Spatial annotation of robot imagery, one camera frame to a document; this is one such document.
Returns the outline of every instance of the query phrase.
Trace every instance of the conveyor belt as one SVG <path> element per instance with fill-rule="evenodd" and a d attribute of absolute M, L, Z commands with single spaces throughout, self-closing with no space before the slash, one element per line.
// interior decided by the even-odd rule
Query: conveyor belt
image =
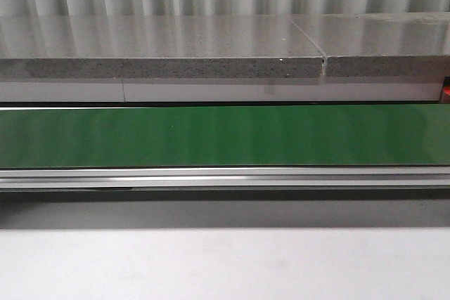
<path fill-rule="evenodd" d="M 449 131 L 440 104 L 2 110 L 0 187 L 448 186 Z"/>

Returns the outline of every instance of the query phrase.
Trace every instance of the aluminum rail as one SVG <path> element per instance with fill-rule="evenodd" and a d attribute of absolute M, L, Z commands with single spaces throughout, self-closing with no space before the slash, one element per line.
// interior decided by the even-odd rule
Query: aluminum rail
<path fill-rule="evenodd" d="M 450 188 L 450 167 L 222 167 L 0 171 L 0 191 L 71 188 Z"/>

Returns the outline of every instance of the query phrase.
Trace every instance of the green conveyor belt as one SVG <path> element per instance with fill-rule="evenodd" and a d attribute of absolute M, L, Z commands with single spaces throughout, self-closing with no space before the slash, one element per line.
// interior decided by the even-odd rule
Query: green conveyor belt
<path fill-rule="evenodd" d="M 0 111 L 0 167 L 450 164 L 450 105 Z"/>

